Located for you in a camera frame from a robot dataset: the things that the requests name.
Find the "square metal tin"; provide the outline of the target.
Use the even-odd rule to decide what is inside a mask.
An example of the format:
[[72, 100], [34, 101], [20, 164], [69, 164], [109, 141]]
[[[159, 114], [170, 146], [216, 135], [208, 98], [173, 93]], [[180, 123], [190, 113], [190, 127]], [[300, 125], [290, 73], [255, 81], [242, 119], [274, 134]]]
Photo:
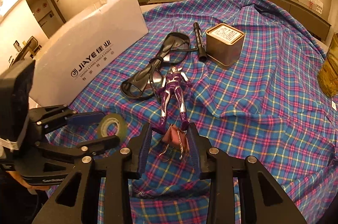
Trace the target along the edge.
[[209, 60], [229, 69], [241, 55], [245, 33], [225, 23], [206, 31], [206, 54]]

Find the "purple silver action figure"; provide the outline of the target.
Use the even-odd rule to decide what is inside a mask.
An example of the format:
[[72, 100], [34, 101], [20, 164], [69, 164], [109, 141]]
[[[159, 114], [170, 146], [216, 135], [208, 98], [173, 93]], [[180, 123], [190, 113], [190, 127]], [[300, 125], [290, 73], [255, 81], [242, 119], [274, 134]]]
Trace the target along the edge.
[[179, 106], [179, 116], [181, 119], [181, 130], [186, 131], [189, 125], [187, 119], [186, 106], [184, 102], [183, 89], [181, 82], [184, 81], [186, 86], [192, 87], [192, 83], [182, 71], [182, 68], [171, 66], [168, 70], [165, 78], [163, 79], [162, 86], [158, 89], [158, 94], [161, 97], [160, 108], [160, 121], [157, 126], [153, 127], [153, 130], [161, 135], [166, 133], [167, 124], [167, 108], [171, 97], [174, 95]]

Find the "small pink pouch keychain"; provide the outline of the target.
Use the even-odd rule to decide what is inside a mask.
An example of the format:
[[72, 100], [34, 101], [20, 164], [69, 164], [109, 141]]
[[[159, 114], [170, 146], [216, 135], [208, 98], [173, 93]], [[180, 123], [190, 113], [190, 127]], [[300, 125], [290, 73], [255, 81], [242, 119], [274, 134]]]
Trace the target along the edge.
[[190, 148], [188, 144], [187, 134], [180, 130], [176, 125], [170, 125], [167, 132], [162, 138], [162, 142], [166, 144], [165, 149], [158, 155], [162, 158], [163, 155], [170, 149], [176, 148], [180, 151], [179, 160], [183, 160], [186, 156], [189, 155]]

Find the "white foam box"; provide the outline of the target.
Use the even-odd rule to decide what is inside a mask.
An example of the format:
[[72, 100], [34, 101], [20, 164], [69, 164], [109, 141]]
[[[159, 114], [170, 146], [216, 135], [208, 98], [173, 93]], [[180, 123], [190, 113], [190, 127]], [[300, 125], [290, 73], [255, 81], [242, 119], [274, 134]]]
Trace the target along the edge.
[[41, 106], [71, 104], [147, 33], [138, 0], [98, 0], [66, 22], [37, 53], [30, 98]]

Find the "plaid cloth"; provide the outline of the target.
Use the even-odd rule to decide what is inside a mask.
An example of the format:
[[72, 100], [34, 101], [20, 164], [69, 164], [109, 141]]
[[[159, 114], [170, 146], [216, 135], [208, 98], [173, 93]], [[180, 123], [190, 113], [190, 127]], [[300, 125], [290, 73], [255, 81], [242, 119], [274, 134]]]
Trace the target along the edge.
[[244, 32], [239, 60], [224, 70], [195, 52], [180, 64], [187, 116], [211, 144], [237, 158], [256, 156], [293, 200], [307, 223], [316, 223], [337, 194], [337, 99], [326, 97], [317, 73], [325, 52], [287, 11], [267, 0], [188, 0], [144, 14], [148, 34], [102, 70], [72, 102], [79, 112], [118, 113], [128, 137], [157, 123], [154, 98], [130, 100], [121, 83], [143, 69], [170, 32], [194, 40], [225, 23]]

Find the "black goggles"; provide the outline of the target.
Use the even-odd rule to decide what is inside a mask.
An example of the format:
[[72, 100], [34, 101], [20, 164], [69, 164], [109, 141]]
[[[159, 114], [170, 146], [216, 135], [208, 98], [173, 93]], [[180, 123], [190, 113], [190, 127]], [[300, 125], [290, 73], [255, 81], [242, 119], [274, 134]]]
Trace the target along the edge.
[[160, 69], [163, 66], [174, 66], [181, 63], [188, 53], [196, 50], [196, 47], [190, 47], [190, 38], [187, 35], [179, 32], [169, 33], [157, 54], [146, 67], [121, 83], [121, 92], [133, 100], [144, 101], [152, 97], [158, 99], [156, 91], [164, 79]]

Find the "clear tape roll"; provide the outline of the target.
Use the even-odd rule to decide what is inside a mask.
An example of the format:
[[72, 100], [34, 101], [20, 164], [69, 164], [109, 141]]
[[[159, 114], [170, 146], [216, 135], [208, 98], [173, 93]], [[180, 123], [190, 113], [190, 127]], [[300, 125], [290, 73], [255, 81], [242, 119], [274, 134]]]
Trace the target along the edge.
[[97, 134], [99, 138], [112, 136], [112, 133], [119, 137], [120, 141], [123, 142], [127, 136], [127, 124], [124, 118], [116, 113], [106, 115], [97, 127]]

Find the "dining table with chairs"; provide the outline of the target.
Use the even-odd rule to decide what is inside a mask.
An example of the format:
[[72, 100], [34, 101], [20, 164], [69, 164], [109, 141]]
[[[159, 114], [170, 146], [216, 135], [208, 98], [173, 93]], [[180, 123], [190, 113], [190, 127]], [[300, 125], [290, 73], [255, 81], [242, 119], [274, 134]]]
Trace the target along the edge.
[[24, 44], [23, 48], [18, 52], [17, 56], [10, 60], [9, 67], [11, 67], [14, 63], [23, 60], [27, 54], [29, 54], [32, 59], [35, 58], [41, 48], [42, 46], [39, 44], [38, 40], [34, 36], [31, 36]]

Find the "black marker pen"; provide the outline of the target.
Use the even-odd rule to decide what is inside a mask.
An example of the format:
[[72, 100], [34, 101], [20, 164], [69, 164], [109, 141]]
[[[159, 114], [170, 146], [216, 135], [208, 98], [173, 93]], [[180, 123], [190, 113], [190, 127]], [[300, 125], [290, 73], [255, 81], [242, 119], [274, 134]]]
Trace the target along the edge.
[[202, 44], [202, 34], [201, 34], [199, 24], [195, 22], [193, 24], [193, 27], [194, 27], [194, 33], [195, 33], [195, 39], [196, 39], [196, 46], [198, 50], [198, 59], [201, 62], [205, 62], [207, 60], [207, 53]]

